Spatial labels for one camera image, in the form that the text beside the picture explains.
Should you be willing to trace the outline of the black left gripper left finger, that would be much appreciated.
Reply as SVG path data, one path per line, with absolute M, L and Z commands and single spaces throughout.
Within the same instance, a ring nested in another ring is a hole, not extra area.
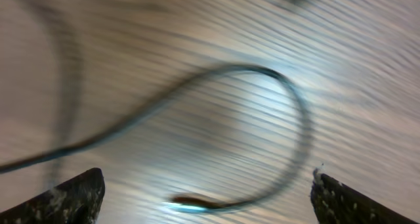
M 1 224 L 95 224 L 104 195 L 102 170 L 92 168 L 1 212 Z

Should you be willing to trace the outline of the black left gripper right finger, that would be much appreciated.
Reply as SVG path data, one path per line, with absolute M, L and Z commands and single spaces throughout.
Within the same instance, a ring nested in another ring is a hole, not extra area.
M 318 168 L 313 176 L 310 201 L 319 224 L 417 224 Z

